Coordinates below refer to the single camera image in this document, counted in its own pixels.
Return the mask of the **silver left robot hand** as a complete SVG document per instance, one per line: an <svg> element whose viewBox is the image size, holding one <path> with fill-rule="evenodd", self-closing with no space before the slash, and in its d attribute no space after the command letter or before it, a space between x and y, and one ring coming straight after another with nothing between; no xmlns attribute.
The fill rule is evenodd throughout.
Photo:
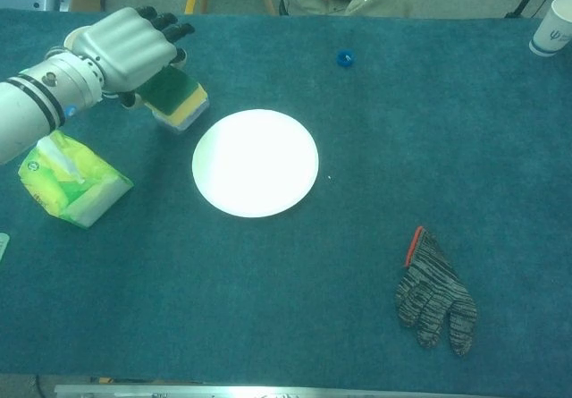
<svg viewBox="0 0 572 398"><path fill-rule="evenodd" d="M116 96L123 106L140 102L137 89L164 67L186 58L176 42L195 32L172 13L155 7L124 7L82 28L70 50L91 59L103 74L103 93Z"/></svg>

